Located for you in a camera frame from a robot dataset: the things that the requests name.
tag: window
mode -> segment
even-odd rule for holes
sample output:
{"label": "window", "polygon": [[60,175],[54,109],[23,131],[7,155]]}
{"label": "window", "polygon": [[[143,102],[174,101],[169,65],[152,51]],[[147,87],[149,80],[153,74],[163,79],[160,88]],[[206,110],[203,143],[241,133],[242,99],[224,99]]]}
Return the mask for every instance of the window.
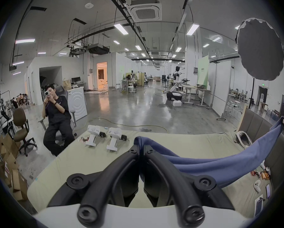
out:
{"label": "window", "polygon": [[98,79],[104,79],[104,69],[98,70]]}

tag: white cabinet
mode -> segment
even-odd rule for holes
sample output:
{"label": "white cabinet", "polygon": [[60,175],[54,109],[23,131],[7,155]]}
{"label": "white cabinet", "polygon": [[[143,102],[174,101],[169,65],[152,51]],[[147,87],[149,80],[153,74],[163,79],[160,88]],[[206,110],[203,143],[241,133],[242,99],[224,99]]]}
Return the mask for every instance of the white cabinet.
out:
{"label": "white cabinet", "polygon": [[76,121],[87,115],[84,87],[68,90],[68,108],[74,109]]}

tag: blue fabric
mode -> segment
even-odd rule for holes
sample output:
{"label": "blue fabric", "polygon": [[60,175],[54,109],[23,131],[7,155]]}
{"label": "blue fabric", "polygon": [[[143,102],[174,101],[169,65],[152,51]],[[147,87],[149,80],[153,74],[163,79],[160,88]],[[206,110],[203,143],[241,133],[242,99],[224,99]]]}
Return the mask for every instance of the blue fabric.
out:
{"label": "blue fabric", "polygon": [[279,119],[269,132],[257,139],[248,148],[239,154],[219,159],[182,158],[159,143],[145,137],[136,137],[134,144],[140,146],[141,154],[143,153],[143,146],[150,145],[173,163],[179,171],[194,176],[209,175],[222,188],[256,169],[271,152],[282,129],[282,119]]}

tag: computer monitor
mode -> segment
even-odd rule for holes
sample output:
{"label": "computer monitor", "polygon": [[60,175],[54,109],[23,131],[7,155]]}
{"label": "computer monitor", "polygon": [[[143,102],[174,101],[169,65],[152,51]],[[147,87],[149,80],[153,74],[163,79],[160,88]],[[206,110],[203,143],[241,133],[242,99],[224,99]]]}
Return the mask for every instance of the computer monitor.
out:
{"label": "computer monitor", "polygon": [[80,78],[80,77],[71,78],[71,81],[72,81],[73,83],[79,82],[79,81],[81,81],[81,78]]}

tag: concrete floor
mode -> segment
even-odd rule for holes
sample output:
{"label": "concrete floor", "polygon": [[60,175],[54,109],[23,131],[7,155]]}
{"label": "concrete floor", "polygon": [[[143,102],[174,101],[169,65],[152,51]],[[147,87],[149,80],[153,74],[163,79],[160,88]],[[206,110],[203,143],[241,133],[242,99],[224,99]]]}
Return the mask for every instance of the concrete floor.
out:
{"label": "concrete floor", "polygon": [[[89,124],[104,127],[120,127],[121,129],[180,133],[180,134],[204,134],[235,131],[236,126],[230,121],[217,121],[217,115],[212,110],[196,104],[184,104],[181,107],[173,107],[172,101],[167,101],[159,82],[154,82],[149,87],[137,88],[134,95],[122,93],[119,90],[94,95],[85,94],[88,115],[77,121],[75,132],[77,137],[86,131]],[[26,118],[29,121],[30,131],[27,139],[34,137],[38,149],[27,150],[28,157],[24,154],[18,156],[20,172],[30,185],[41,171],[54,159],[54,156],[43,145],[44,129],[38,120],[41,119],[42,106],[22,106]],[[128,127],[125,125],[157,125]]]}

